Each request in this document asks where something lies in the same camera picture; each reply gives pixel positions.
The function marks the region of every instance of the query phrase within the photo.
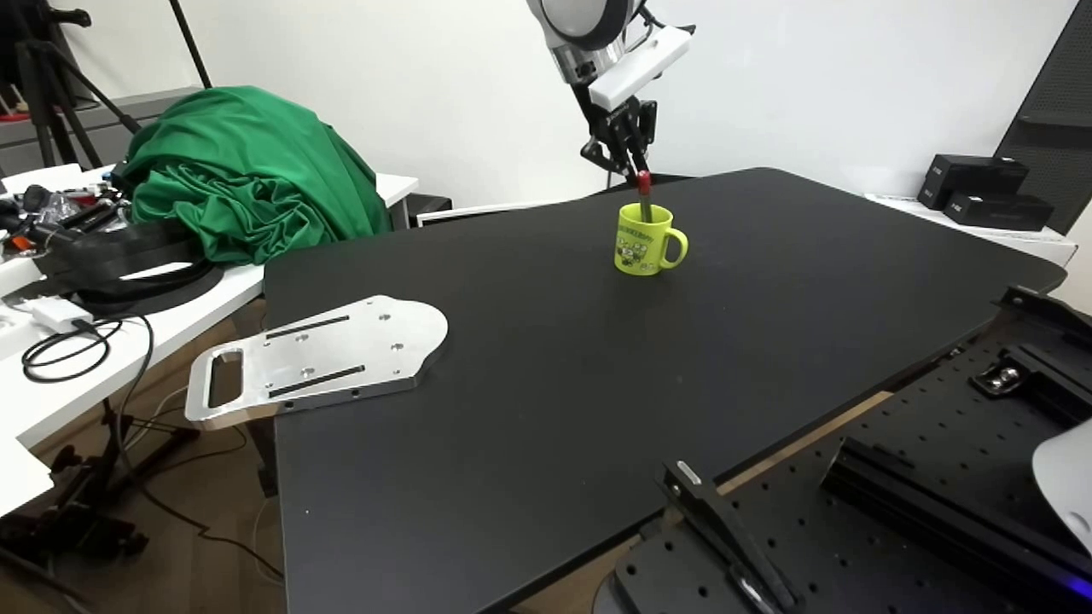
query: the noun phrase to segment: floor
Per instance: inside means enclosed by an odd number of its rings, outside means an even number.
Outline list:
[[[158,424],[180,424],[180,393],[189,355],[226,338],[239,338],[254,330],[262,319],[259,306],[245,310],[242,318],[213,328],[186,352],[161,363],[147,376],[147,384],[128,399],[134,417],[153,417]],[[846,419],[884,402],[884,396],[842,412],[828,427],[814,430],[823,435]],[[94,424],[92,412],[78,430],[68,435],[51,439],[36,449],[44,461],[62,449],[76,445],[78,453],[94,453],[106,442],[106,430]],[[137,445],[134,455],[153,442],[161,433],[150,430]],[[767,463],[788,455],[793,445],[805,445],[810,435],[770,453]],[[183,442],[172,455],[150,472],[147,490],[171,507],[203,521],[210,536],[239,540],[274,565],[280,558],[280,507],[275,497],[264,497],[254,479],[259,455],[250,435],[226,430],[226,433],[200,433],[197,439]],[[729,490],[755,478],[755,467],[741,472]],[[137,521],[137,528],[150,540],[142,553],[122,558],[82,558],[82,557],[59,557],[51,558],[51,574],[59,582],[78,591],[94,614],[280,614],[286,611],[282,582],[264,574],[259,562],[242,557],[232,544],[200,540],[189,525],[162,516],[142,495],[128,490],[112,503],[117,518]],[[524,603],[512,606],[514,614],[590,614],[597,585],[609,577],[618,558],[626,544],[618,544],[594,558],[590,565],[570,574],[565,580],[552,582],[548,591],[527,596]],[[6,565],[0,565],[0,614],[55,614],[55,611],[78,611],[59,601],[59,592],[31,582]]]

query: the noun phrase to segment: black table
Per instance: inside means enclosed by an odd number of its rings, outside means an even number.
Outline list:
[[[505,606],[660,507],[660,461],[729,472],[979,330],[1061,270],[742,171],[658,189],[682,270],[609,267],[621,195],[269,267],[274,325],[367,294],[454,338],[403,396],[275,419],[291,611]]]

